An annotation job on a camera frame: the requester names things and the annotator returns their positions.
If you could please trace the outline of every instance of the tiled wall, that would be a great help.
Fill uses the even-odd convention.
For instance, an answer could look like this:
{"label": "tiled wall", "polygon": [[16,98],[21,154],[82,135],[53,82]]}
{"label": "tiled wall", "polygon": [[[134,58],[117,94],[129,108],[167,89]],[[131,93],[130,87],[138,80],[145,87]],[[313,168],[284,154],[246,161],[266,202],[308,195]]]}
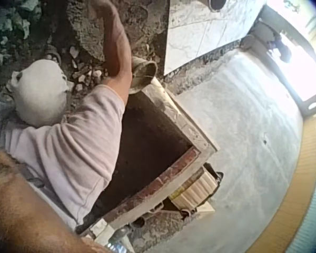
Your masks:
{"label": "tiled wall", "polygon": [[316,117],[305,120],[297,168],[271,222],[248,252],[285,252],[308,210],[316,185]]}
{"label": "tiled wall", "polygon": [[219,12],[206,1],[171,0],[164,74],[244,37],[265,0],[227,0]]}

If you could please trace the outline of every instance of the shirt sleeve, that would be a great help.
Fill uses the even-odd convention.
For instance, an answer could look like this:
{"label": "shirt sleeve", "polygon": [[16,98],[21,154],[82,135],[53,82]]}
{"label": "shirt sleeve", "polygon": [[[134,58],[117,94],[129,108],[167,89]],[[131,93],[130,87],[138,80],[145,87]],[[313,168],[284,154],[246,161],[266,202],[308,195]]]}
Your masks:
{"label": "shirt sleeve", "polygon": [[124,110],[118,94],[99,85],[68,123],[39,129],[7,127],[6,149],[43,179],[82,223],[111,180]]}

